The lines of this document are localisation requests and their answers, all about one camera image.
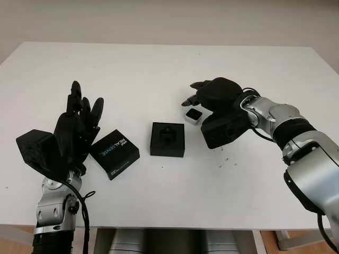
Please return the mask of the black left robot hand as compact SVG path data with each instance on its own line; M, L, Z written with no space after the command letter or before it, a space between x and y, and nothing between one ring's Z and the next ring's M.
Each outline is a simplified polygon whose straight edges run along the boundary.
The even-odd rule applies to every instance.
M81 176L86 174L84 161L100 130L103 106L101 97L90 106L89 100L82 96L80 83L73 81L66 111L60 115L53 133L67 166L76 169Z

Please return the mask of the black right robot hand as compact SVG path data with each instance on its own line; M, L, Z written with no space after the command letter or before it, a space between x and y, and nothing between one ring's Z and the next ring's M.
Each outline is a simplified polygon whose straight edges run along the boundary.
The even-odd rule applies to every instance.
M243 93L243 89L237 83L223 77L195 82L190 87L197 91L181 105L184 107L201 105L212 112L231 108L233 102Z

